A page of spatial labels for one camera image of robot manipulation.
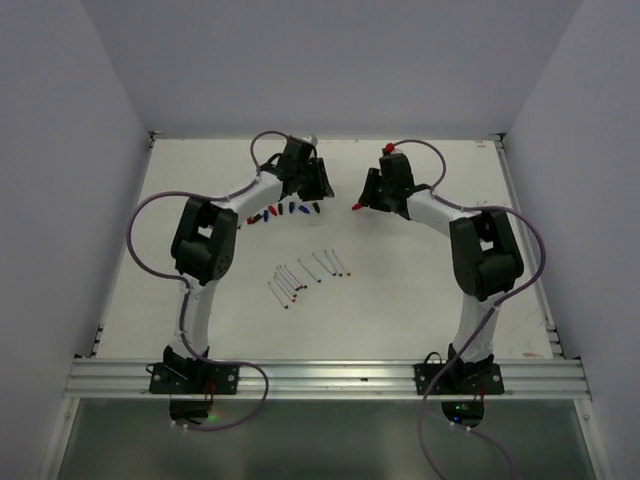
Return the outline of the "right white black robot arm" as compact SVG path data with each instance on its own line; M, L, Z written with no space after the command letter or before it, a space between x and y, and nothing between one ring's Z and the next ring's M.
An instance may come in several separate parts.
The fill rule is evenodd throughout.
M379 166L368 171L359 203L425 225L449 239L462 309L443 377L454 391L470 391L493 363L496 302L524 273L507 212L467 210L439 199L432 187L414 182L409 159L398 151L383 154Z

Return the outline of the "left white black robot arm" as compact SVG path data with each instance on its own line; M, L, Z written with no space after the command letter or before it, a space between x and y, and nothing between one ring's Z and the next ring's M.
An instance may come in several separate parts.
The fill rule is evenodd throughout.
M220 280L235 253L237 227L268 206L296 195L303 201L332 198L324 160L313 136L288 136L284 148L258 166L252 182L225 197L187 200L172 245L175 269L186 279L184 299L163 359L175 366L172 379L185 392L201 390L207 367L197 361L209 351L209 320Z

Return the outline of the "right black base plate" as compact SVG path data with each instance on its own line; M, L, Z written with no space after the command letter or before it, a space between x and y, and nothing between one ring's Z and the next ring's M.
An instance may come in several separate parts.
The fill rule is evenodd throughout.
M418 395L502 395L505 386L500 367L491 363L484 366L467 367L456 364L447 370L432 386L434 378L446 367L438 363L413 365L414 382Z

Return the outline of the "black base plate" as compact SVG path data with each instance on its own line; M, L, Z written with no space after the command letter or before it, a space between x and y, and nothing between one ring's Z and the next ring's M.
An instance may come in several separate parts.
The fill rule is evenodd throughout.
M502 395L505 386L500 367L491 363L484 366L467 367L456 364L447 370L432 386L434 378L446 367L438 363L413 365L414 382L418 395Z
M178 373L165 364L148 364L151 375L148 391L168 395L235 395L239 380L239 366L197 365L190 373Z

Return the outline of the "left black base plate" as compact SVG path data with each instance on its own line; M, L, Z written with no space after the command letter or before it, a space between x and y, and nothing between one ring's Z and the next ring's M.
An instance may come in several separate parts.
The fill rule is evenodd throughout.
M178 373L165 364L148 364L151 375L148 391L168 395L235 395L239 380L239 366L197 365L190 373Z

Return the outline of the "aluminium mounting rail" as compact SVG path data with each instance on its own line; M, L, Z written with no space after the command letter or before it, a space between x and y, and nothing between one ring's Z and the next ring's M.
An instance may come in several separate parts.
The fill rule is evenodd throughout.
M72 363L63 393L76 399L151 398L153 359L90 358ZM258 400L269 381L273 400L419 400L426 381L412 360L258 360L266 376L242 367L232 400ZM578 360L499 360L499 370L460 394L437 390L431 400L584 400L591 397Z

